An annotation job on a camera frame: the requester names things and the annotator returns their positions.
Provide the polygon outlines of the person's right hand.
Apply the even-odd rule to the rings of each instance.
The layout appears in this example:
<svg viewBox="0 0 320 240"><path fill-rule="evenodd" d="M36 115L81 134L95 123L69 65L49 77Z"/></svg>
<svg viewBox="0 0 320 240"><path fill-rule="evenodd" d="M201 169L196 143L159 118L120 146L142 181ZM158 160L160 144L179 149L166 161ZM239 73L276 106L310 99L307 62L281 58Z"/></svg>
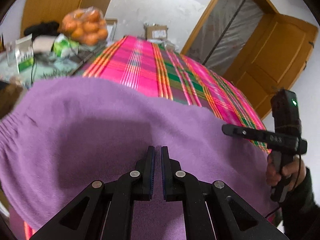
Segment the person's right hand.
<svg viewBox="0 0 320 240"><path fill-rule="evenodd" d="M300 157L295 156L294 161L285 165L282 171L279 173L276 171L272 155L269 154L267 157L267 169L266 169L266 183L269 186L276 186L281 176L290 177L288 191L292 191L295 187L302 183L306 176L306 166L304 161Z"/></svg>

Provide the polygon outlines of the black sleeve right forearm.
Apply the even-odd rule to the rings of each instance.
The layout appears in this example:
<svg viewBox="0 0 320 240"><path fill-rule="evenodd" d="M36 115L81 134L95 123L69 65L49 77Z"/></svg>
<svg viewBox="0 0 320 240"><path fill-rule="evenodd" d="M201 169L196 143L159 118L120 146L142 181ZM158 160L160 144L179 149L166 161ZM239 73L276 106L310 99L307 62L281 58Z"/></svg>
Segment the black sleeve right forearm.
<svg viewBox="0 0 320 240"><path fill-rule="evenodd" d="M288 239L319 239L320 210L314 199L308 168L304 180L287 193L281 209Z"/></svg>

